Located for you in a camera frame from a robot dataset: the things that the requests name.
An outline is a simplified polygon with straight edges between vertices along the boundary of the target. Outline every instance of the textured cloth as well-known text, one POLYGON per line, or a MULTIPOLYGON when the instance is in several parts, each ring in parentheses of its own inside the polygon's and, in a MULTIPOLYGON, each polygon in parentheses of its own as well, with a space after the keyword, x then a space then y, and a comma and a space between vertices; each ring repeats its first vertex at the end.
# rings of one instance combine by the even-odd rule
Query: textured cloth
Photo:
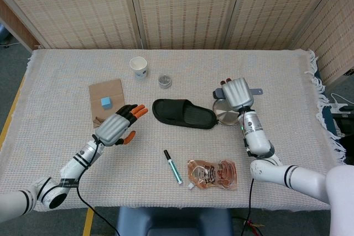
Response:
MULTIPOLYGON (((245 77, 267 137, 285 165, 326 173, 335 165, 326 130, 316 120, 318 94, 304 74, 310 53, 242 50, 37 50, 33 53, 19 101, 0 152, 0 194, 24 189, 41 176, 59 180, 59 170, 87 141, 92 120, 89 85, 122 80, 126 103, 150 112, 131 129, 127 146, 106 148, 83 175, 80 192, 93 206, 247 207, 249 164, 238 125, 210 130, 163 124, 151 112, 158 98, 189 99, 211 108, 212 91, 227 77, 245 77), (143 56, 148 76, 135 80, 129 60, 143 56), (161 89, 158 76, 172 77, 161 89), (184 184, 179 186, 163 150, 168 149, 184 184), (188 160, 236 163, 238 188, 188 190, 188 160)), ((84 207, 72 190, 60 208, 84 207)), ((328 205, 285 187, 255 182, 252 207, 310 210, 328 205)), ((40 203, 37 210, 45 209, 40 203)))

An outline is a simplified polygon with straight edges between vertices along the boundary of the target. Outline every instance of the stainless steel lid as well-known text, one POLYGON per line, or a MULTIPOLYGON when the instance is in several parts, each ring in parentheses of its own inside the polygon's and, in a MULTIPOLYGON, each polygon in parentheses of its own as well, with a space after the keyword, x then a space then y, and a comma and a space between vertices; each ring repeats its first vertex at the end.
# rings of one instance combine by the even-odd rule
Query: stainless steel lid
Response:
POLYGON ((233 111, 225 99, 217 99, 212 106, 212 110, 221 124, 235 125, 238 123, 238 112, 233 111))

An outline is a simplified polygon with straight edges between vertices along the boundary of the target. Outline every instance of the tablecloth fringe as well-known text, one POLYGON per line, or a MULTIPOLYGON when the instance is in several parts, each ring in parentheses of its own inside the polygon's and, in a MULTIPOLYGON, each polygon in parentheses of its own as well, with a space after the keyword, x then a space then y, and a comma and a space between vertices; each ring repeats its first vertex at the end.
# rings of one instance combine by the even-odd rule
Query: tablecloth fringe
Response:
POLYGON ((322 81, 315 76, 315 73, 318 70, 317 67, 317 60, 318 56, 316 57, 315 53, 312 50, 309 50, 308 53, 310 54, 310 63, 311 63, 311 70, 306 71, 306 74, 310 74, 312 76, 311 82, 313 83, 315 90, 317 91, 318 94, 318 102, 317 102, 317 108, 319 112, 316 114, 317 120, 320 122, 320 124, 326 129, 327 136, 329 138, 329 143, 332 147, 333 154, 337 161, 340 164, 345 164, 344 159, 345 159, 345 153, 346 150, 345 148, 338 143, 338 139, 341 137, 338 137, 334 134, 332 134, 330 131, 327 129, 327 125, 325 123, 325 118, 322 115, 322 110, 324 107, 330 106, 329 102, 330 100, 323 94, 325 92, 325 85, 322 84, 322 81))

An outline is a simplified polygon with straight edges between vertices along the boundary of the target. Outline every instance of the woven partition screen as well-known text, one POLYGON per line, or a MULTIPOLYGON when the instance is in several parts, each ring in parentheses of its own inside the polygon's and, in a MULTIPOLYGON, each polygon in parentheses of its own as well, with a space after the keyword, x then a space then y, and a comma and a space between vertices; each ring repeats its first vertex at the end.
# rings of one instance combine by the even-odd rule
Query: woven partition screen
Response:
POLYGON ((293 48, 311 49, 326 85, 354 67, 354 0, 323 0, 293 48))
POLYGON ((320 0, 237 0, 224 48, 279 50, 320 0))
POLYGON ((139 0, 148 49, 217 49, 231 0, 139 0))
POLYGON ((127 0, 14 0, 45 48, 137 48, 127 0))

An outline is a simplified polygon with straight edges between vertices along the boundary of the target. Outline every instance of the marker pen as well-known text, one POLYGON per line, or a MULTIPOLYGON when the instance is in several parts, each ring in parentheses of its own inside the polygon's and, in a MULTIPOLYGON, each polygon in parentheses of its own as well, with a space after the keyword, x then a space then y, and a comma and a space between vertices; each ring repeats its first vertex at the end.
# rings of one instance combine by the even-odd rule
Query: marker pen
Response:
POLYGON ((164 150, 164 153, 165 153, 165 156, 166 156, 166 159, 168 161, 168 164, 171 166, 171 169, 173 171, 173 174, 175 175, 176 177, 176 180, 178 182, 179 185, 181 185, 183 182, 182 182, 182 178, 181 176, 179 175, 179 172, 175 166, 175 164, 173 163, 172 159, 171 159, 171 156, 170 154, 168 154, 168 151, 165 149, 164 150))

